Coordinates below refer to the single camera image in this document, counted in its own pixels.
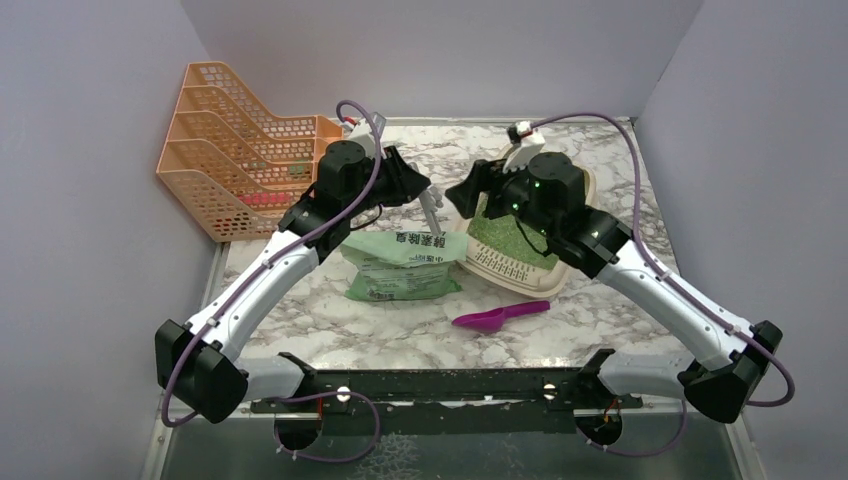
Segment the white bag sealing clip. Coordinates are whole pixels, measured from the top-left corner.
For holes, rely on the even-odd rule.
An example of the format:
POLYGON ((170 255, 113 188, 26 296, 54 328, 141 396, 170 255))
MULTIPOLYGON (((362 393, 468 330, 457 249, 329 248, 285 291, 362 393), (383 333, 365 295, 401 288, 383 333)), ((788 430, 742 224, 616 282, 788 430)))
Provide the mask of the white bag sealing clip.
POLYGON ((435 185, 430 185, 418 196, 418 200, 430 233, 441 236, 442 229, 437 214, 438 210, 443 207, 442 194, 435 185))

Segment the purple plastic litter scoop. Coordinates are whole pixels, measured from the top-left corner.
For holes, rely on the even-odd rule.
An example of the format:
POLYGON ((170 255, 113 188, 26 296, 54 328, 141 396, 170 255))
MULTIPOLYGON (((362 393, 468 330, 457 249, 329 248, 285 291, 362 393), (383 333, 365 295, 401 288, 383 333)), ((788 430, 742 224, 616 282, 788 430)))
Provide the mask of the purple plastic litter scoop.
POLYGON ((461 315, 453 319, 451 325, 484 333, 498 332, 508 320, 540 314, 549 309, 550 302, 547 300, 530 301, 461 315))

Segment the green litter bag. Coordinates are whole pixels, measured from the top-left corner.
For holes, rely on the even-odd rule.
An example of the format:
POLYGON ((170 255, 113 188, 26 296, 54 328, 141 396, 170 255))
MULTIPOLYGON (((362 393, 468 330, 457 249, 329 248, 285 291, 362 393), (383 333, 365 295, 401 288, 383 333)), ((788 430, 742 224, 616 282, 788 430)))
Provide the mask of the green litter bag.
POLYGON ((345 296, 357 301, 429 300, 458 292, 451 266, 466 259, 462 232, 354 232, 339 247, 357 273, 345 296))

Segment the beige plastic litter box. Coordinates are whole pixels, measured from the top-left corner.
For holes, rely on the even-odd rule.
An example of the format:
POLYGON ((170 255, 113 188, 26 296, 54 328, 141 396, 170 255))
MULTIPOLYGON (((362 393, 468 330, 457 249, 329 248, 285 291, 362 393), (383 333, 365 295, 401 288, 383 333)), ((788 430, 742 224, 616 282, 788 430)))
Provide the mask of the beige plastic litter box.
MULTIPOLYGON (((492 168, 492 187, 495 177, 504 172, 502 167, 505 160, 500 159, 491 161, 494 162, 494 166, 492 168)), ((575 165, 582 168, 586 173, 586 205, 593 205, 595 203, 594 175, 585 168, 577 164, 575 165)), ((468 235, 467 229, 472 218, 461 218, 456 224, 456 230, 468 235)), ((515 222, 518 227, 525 225, 517 219, 515 219, 515 222)), ((541 253, 541 255, 549 256, 550 254, 553 254, 547 251, 548 235, 540 234, 543 235, 546 240, 546 249, 541 253)), ((552 270, 545 270, 514 260, 495 251, 491 247, 483 245, 469 235, 468 237, 469 240, 466 259, 464 261, 460 261, 459 265, 468 273, 486 280, 493 285, 530 298, 546 298, 558 293, 567 281, 570 269, 559 259, 552 270)))

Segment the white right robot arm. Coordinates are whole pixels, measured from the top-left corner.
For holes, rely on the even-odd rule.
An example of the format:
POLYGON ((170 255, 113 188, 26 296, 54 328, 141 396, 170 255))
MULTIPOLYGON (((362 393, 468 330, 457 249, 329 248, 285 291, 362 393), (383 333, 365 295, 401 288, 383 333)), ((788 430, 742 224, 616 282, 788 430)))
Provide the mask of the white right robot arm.
POLYGON ((464 219, 486 200, 488 219, 512 217, 543 235, 546 254, 626 296, 687 349, 682 355, 615 352, 577 380, 579 398, 600 407, 614 396, 647 394, 686 401, 721 423, 752 405, 782 332, 719 306, 658 262, 635 232, 586 201, 584 171, 562 153, 536 155, 527 167, 476 161, 445 196, 464 219))

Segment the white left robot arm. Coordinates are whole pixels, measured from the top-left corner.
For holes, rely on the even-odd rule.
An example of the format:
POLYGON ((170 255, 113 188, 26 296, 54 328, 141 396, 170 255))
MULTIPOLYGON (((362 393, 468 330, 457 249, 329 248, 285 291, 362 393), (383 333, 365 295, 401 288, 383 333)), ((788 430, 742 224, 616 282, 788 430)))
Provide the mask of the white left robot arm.
POLYGON ((224 292, 183 323, 165 321, 154 336, 162 422, 197 415, 211 423, 247 401, 278 398, 298 411, 313 401, 307 367, 283 355, 244 361, 241 352, 263 319, 351 233, 358 215, 417 200, 430 179, 385 147, 370 156, 353 141, 331 143, 317 179, 284 213, 262 253, 224 292))

